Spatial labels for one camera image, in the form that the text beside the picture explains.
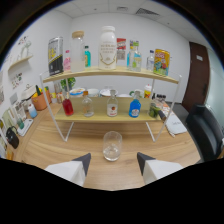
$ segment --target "black chair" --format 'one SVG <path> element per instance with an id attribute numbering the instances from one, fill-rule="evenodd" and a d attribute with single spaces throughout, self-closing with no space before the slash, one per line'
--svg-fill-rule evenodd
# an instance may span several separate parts
<path id="1" fill-rule="evenodd" d="M 224 135 L 213 113 L 205 105 L 195 104 L 186 119 L 186 124 L 204 162 L 217 159 L 223 149 Z"/>

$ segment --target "blue bottle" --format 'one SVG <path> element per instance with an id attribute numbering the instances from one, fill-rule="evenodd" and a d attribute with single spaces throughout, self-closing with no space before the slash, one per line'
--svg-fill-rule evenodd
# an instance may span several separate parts
<path id="1" fill-rule="evenodd" d="M 141 103 L 139 102 L 140 92 L 135 91 L 134 100 L 130 103 L 129 116 L 138 117 L 141 109 Z"/>

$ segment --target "cup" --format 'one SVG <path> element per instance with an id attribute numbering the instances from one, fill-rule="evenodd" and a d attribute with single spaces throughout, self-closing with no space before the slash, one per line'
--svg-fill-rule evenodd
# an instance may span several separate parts
<path id="1" fill-rule="evenodd" d="M 103 137 L 103 155 L 109 161 L 116 161 L 121 154 L 122 136 L 116 131 L 107 132 Z"/>
<path id="2" fill-rule="evenodd" d="M 23 121 L 22 121 L 21 118 L 18 119 L 17 124 L 18 124 L 18 126 L 19 126 L 20 129 L 23 129 L 24 128 L 24 123 L 23 123 Z"/>

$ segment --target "wooden shelf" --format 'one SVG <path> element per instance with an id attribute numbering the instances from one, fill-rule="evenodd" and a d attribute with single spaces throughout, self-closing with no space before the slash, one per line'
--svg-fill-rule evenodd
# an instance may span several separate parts
<path id="1" fill-rule="evenodd" d="M 63 107 L 55 115 L 56 121 L 63 122 L 88 122 L 88 123 L 142 123 L 147 121 L 161 121 L 158 116 L 156 119 L 148 115 L 149 105 L 151 99 L 140 98 L 141 109 L 137 118 L 129 116 L 129 107 L 133 98 L 117 97 L 118 100 L 118 115 L 115 117 L 107 116 L 107 100 L 109 97 L 90 97 L 93 101 L 94 115 L 92 117 L 85 117 L 82 114 L 82 100 L 83 97 L 70 98 L 74 109 L 74 114 L 66 116 Z"/>
<path id="2" fill-rule="evenodd" d="M 14 66 L 16 66 L 16 65 L 18 65 L 18 64 L 20 64 L 20 63 L 22 63 L 23 61 L 27 61 L 27 60 L 29 60 L 29 59 L 32 58 L 32 57 L 33 57 L 33 55 L 30 55 L 30 56 L 28 56 L 28 57 L 26 57 L 26 58 L 23 58 L 23 59 L 21 59 L 21 60 L 15 62 L 15 63 L 13 63 L 12 65 L 10 65 L 9 69 L 11 69 L 12 67 L 14 67 Z"/>
<path id="3" fill-rule="evenodd" d="M 71 77 L 94 76 L 94 75 L 133 76 L 133 77 L 158 79 L 158 80 L 178 84 L 177 80 L 170 78 L 168 76 L 157 75 L 146 69 L 141 69 L 141 72 L 129 71 L 127 70 L 126 66 L 117 66 L 115 70 L 100 70 L 98 69 L 98 67 L 91 67 L 91 68 L 86 68 L 85 71 L 82 71 L 82 72 L 76 72 L 76 73 L 64 72 L 57 75 L 52 75 L 44 79 L 43 83 L 56 81 L 60 79 L 67 79 Z"/>

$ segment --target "door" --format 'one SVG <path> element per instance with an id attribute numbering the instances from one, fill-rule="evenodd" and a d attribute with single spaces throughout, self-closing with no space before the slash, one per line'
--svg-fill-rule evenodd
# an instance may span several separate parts
<path id="1" fill-rule="evenodd" d="M 210 77 L 206 47 L 190 42 L 191 64 L 182 106 L 189 112 L 195 103 L 204 104 Z"/>

